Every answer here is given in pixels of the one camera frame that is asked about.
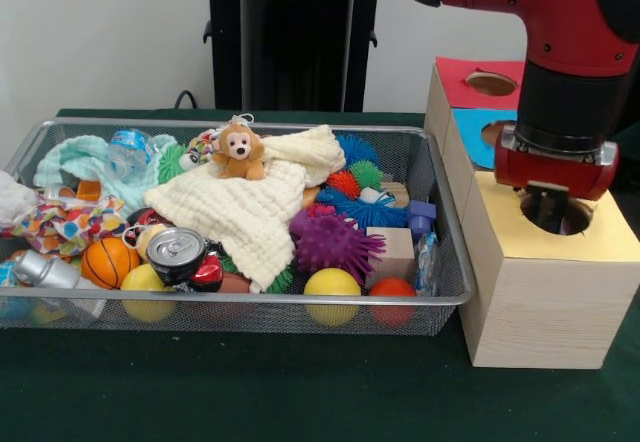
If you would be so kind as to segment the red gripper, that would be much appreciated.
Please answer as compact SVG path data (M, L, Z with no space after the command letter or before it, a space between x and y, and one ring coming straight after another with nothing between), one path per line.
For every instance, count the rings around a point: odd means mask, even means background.
M618 146L606 142L594 162L523 152L498 143L495 152L495 177L500 184L527 188L551 186L563 189L573 198L597 201L609 189L619 162ZM567 209L567 192L531 189L529 220L539 228L561 235ZM548 217L546 208L548 198Z

